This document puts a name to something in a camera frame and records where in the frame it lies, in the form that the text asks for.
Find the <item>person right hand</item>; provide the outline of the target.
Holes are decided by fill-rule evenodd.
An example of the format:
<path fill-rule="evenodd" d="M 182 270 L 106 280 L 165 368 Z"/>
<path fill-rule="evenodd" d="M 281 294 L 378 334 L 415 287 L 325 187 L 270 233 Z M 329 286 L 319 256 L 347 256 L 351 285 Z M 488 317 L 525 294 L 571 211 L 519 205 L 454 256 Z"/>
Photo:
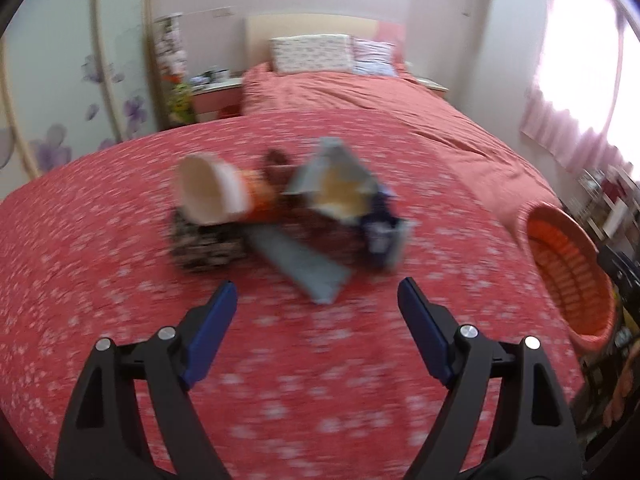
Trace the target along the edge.
<path fill-rule="evenodd" d="M 625 411 L 625 403 L 634 385 L 634 364 L 639 359 L 639 353 L 631 352 L 627 362 L 618 378 L 618 382 L 613 392 L 612 400 L 603 413 L 603 423 L 606 428 L 611 427 L 613 422 L 618 422 Z"/>

